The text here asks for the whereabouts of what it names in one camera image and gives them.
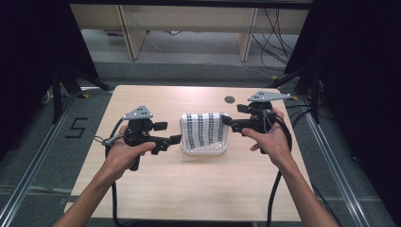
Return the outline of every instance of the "black controller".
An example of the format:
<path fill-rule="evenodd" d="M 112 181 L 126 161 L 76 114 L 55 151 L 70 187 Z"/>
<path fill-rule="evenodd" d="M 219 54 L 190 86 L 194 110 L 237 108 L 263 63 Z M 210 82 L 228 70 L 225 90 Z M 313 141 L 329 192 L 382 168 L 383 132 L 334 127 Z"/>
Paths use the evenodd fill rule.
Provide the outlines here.
<path fill-rule="evenodd" d="M 251 101 L 248 106 L 242 104 L 236 105 L 236 108 L 240 113 L 251 114 L 249 119 L 233 119 L 230 116 L 222 115 L 222 123 L 230 126 L 233 132 L 239 132 L 244 136 L 242 130 L 245 128 L 253 129 L 259 133 L 269 133 L 272 125 L 277 122 L 285 132 L 288 144 L 290 145 L 291 134 L 284 122 L 281 121 L 282 119 L 277 118 L 278 116 L 274 112 L 270 102 L 271 100 L 285 98 L 289 98 L 289 95 L 259 91 L 248 98 L 248 100 Z M 260 152 L 266 154 L 263 149 L 260 149 Z"/>
<path fill-rule="evenodd" d="M 170 145 L 180 144 L 181 135 L 172 135 L 169 138 L 150 136 L 151 130 L 163 131 L 167 129 L 167 122 L 154 123 L 146 119 L 133 119 L 128 123 L 128 127 L 124 133 L 124 142 L 131 147 L 141 145 L 146 142 L 154 142 L 156 147 L 151 151 L 151 154 L 158 155 L 159 151 L 167 151 Z M 130 168 L 131 171 L 138 170 L 141 155 L 135 159 L 135 163 Z"/>
<path fill-rule="evenodd" d="M 270 102 L 252 102 L 249 106 L 237 105 L 240 113 L 251 114 L 249 119 L 233 120 L 230 116 L 222 115 L 224 125 L 231 126 L 233 132 L 240 132 L 242 129 L 249 128 L 260 133 L 267 133 L 271 130 L 271 125 L 276 121 L 275 112 Z"/>

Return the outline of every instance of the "gray carpet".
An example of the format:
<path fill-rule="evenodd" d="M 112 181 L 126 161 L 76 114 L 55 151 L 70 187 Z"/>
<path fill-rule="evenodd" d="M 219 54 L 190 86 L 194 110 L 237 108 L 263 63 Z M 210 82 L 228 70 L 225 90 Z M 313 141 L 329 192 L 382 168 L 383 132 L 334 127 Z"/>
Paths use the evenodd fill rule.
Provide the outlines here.
<path fill-rule="evenodd" d="M 279 78 L 283 76 L 282 72 L 264 67 L 244 69 L 232 65 L 210 64 L 96 63 L 96 69 L 101 80 L 111 86 L 147 84 L 261 88 L 272 83 L 269 76 L 277 75 Z M 81 79 L 78 82 L 81 86 L 93 86 Z M 296 82 L 295 79 L 286 83 L 281 87 L 281 92 L 293 94 Z M 91 94 L 88 98 L 77 98 L 74 101 L 51 150 L 33 181 L 32 186 L 36 188 L 33 187 L 28 192 L 11 226 L 50 226 L 62 215 L 64 201 L 69 195 L 68 190 L 74 186 L 110 97 L 111 95 Z M 300 102 L 296 100 L 286 101 L 288 114 L 295 114 L 292 119 L 302 109 L 297 106 L 299 104 Z M 368 220 L 373 226 L 394 226 L 362 169 L 358 163 L 351 160 L 352 151 L 342 137 L 335 119 L 325 108 L 320 108 L 319 113 L 323 132 L 335 151 L 350 185 L 360 199 Z M 10 150 L 6 157 L 0 161 L 0 185 L 2 185 L 0 202 L 2 204 L 7 201 L 11 192 L 7 186 L 14 186 L 19 182 L 30 160 L 39 148 L 51 126 L 52 114 L 52 103 L 39 109 L 30 124 L 24 129 L 25 133 L 19 140 L 20 147 Z M 70 129 L 77 118 L 81 120 L 77 122 L 76 126 L 85 128 L 85 131 L 80 138 L 68 138 L 79 135 L 79 131 Z M 305 117 L 300 118 L 294 131 L 305 159 L 310 180 L 326 198 L 330 207 L 340 218 L 342 225 L 355 226 Z M 99 151 L 99 155 L 104 155 L 102 150 Z M 49 188 L 58 190 L 50 193 Z M 143 223 L 144 226 L 156 226 L 156 224 L 160 223 Z M 192 223 L 191 226 L 235 226 L 233 223 L 230 224 L 199 222 Z M 113 226 L 113 221 L 108 218 L 93 218 L 88 226 Z M 299 222 L 274 222 L 272 226 L 301 226 L 301 224 Z"/>

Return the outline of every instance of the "small round object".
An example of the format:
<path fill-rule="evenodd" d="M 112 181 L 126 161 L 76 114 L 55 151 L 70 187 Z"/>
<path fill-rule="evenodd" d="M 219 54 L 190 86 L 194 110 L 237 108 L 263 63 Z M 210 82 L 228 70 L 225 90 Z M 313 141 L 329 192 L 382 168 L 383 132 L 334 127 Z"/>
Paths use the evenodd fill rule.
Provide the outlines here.
<path fill-rule="evenodd" d="M 233 96 L 226 96 L 224 101 L 231 104 L 235 102 L 235 98 Z"/>

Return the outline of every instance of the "plastic container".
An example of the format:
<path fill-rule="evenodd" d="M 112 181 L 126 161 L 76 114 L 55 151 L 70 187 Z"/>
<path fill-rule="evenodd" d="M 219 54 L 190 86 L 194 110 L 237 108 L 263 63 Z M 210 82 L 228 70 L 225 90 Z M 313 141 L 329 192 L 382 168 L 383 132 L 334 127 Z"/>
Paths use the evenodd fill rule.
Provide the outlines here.
<path fill-rule="evenodd" d="M 188 115 L 201 114 L 203 118 L 192 118 Z M 227 149 L 227 135 L 229 127 L 223 125 L 217 115 L 226 113 L 185 113 L 180 119 L 181 133 L 183 135 L 181 145 L 183 153 L 187 155 L 221 155 Z"/>

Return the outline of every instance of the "wrist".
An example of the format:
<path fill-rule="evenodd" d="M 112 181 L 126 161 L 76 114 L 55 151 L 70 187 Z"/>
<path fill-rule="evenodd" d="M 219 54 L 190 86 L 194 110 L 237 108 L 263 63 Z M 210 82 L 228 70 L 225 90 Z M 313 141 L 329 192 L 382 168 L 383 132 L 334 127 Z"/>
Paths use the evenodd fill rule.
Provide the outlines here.
<path fill-rule="evenodd" d="M 295 160 L 290 157 L 287 158 L 285 161 L 281 161 L 277 167 L 279 168 L 280 172 L 283 176 L 290 176 L 294 173 L 299 172 L 298 165 L 296 164 Z"/>
<path fill-rule="evenodd" d="M 113 174 L 103 166 L 97 172 L 97 174 L 93 178 L 93 181 L 100 186 L 110 187 L 115 182 L 115 179 Z"/>

